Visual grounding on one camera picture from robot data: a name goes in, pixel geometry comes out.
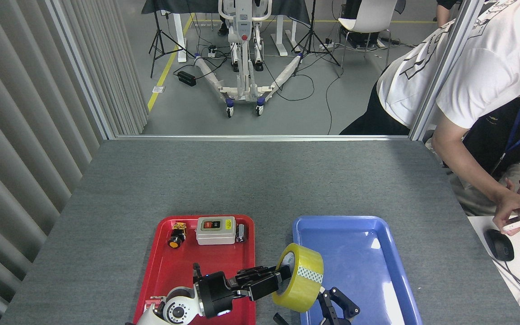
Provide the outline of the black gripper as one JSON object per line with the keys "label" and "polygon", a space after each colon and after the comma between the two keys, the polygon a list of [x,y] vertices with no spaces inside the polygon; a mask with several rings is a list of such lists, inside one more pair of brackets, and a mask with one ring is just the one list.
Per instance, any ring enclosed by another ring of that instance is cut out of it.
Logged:
{"label": "black gripper", "polygon": [[[245,268],[237,271],[235,278],[230,279],[226,278],[223,271],[210,275],[202,275],[197,271],[197,291],[204,316],[210,319],[231,312],[235,298],[248,297],[256,301],[277,292],[291,275],[288,266]],[[361,312],[360,307],[337,287],[321,287],[318,302],[323,316],[320,325],[351,325]],[[341,308],[343,317],[338,316],[334,303]],[[277,325],[289,325],[278,312],[273,315],[273,321]]]}

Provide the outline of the person's right hand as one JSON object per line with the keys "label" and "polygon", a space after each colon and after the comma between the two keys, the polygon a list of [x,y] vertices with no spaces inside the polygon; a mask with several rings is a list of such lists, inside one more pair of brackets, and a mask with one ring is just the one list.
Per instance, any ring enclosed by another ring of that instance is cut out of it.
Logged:
{"label": "person's right hand", "polygon": [[512,193],[514,192],[508,188],[499,188],[494,191],[492,195],[493,201],[497,204],[493,222],[499,228],[502,234],[506,235],[515,235],[520,231],[520,227],[508,231],[503,230],[503,227],[508,224],[508,220],[512,213],[512,211],[509,211],[508,208],[509,197]]}

